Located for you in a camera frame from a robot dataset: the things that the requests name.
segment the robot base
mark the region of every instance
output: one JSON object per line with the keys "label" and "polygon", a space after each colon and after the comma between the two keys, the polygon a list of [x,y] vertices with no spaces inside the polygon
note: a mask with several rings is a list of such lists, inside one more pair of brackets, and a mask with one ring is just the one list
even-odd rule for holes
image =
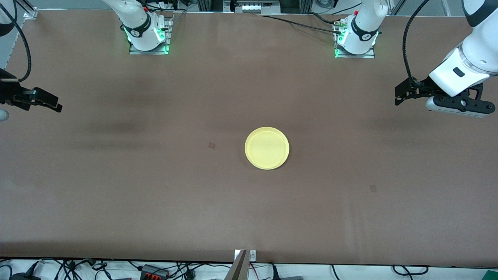
{"label": "robot base", "polygon": [[164,19],[164,21],[160,21],[159,28],[156,33],[157,33],[157,38],[158,39],[164,39],[163,42],[161,42],[157,47],[155,47],[152,50],[148,51],[141,51],[135,48],[132,43],[130,42],[130,39],[128,38],[129,43],[129,54],[145,54],[145,55],[163,55],[163,54],[168,54],[169,53],[169,45],[171,44],[171,32],[172,32],[172,27],[173,27],[173,18],[164,18],[162,15],[160,16]]}
{"label": "robot base", "polygon": [[340,40],[344,39],[345,33],[347,32],[347,23],[346,19],[342,18],[341,20],[338,21],[337,25],[333,25],[333,30],[334,31],[339,31],[341,34],[334,34],[334,52],[335,52],[335,57],[346,57],[346,58],[375,58],[375,53],[374,53],[374,45],[375,41],[373,42],[373,46],[364,54],[352,54],[348,51],[346,51],[341,45],[339,45],[337,42]]}

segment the table surface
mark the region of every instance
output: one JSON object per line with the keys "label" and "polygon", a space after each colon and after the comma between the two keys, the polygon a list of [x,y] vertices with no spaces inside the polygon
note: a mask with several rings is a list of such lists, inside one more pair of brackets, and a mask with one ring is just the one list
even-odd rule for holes
{"label": "table surface", "polygon": [[[22,85],[64,108],[7,108],[0,124],[0,255],[230,261],[247,248],[259,262],[496,266],[498,114],[394,105],[406,21],[386,18],[375,59],[340,59],[328,33],[187,14],[169,55],[137,56],[112,11],[40,11],[23,28]],[[413,75],[470,31],[417,18]],[[7,70],[25,61],[19,41]],[[244,154],[263,126],[290,142],[272,171]]]}

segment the metal frame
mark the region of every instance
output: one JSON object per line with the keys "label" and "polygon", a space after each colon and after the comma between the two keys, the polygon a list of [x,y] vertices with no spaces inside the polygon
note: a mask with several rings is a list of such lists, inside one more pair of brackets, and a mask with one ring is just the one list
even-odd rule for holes
{"label": "metal frame", "polygon": [[28,0],[15,0],[24,10],[25,19],[35,19],[38,15],[38,8],[33,6]]}
{"label": "metal frame", "polygon": [[240,250],[232,267],[225,276],[225,280],[247,280],[249,274],[250,253]]}
{"label": "metal frame", "polygon": [[391,15],[397,15],[399,13],[399,10],[405,5],[406,0],[401,0],[398,2],[398,4],[392,9]]}

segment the mounting plate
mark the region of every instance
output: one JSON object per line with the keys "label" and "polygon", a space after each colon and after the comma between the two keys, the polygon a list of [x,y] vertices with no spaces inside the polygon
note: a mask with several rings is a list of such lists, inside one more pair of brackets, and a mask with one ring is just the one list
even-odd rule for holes
{"label": "mounting plate", "polygon": [[163,55],[169,53],[169,45],[171,44],[171,32],[173,28],[173,18],[164,18],[164,24],[161,24],[159,28],[164,28],[165,31],[158,31],[157,36],[164,37],[164,41],[160,43],[157,47],[149,51],[141,51],[135,48],[131,43],[129,44],[129,54],[144,54],[144,55]]}
{"label": "mounting plate", "polygon": [[[240,250],[235,250],[235,254],[234,254],[234,260],[237,258],[237,256],[239,255],[241,251]],[[255,263],[256,262],[256,250],[250,250],[249,251],[249,261],[251,263]]]}
{"label": "mounting plate", "polygon": [[337,43],[344,38],[344,35],[347,31],[347,23],[346,19],[343,18],[339,21],[338,25],[333,24],[332,28],[334,31],[339,31],[341,34],[334,34],[334,53],[335,57],[344,57],[344,58],[375,58],[374,47],[372,46],[368,52],[364,54],[352,54],[346,51],[341,45]]}

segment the yellow dish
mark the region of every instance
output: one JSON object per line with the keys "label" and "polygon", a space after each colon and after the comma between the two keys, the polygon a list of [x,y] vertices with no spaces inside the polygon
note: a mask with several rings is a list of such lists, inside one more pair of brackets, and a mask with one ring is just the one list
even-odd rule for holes
{"label": "yellow dish", "polygon": [[271,170],[281,166],[289,156],[289,141],[278,129],[263,127],[249,134],[246,156],[257,168]]}

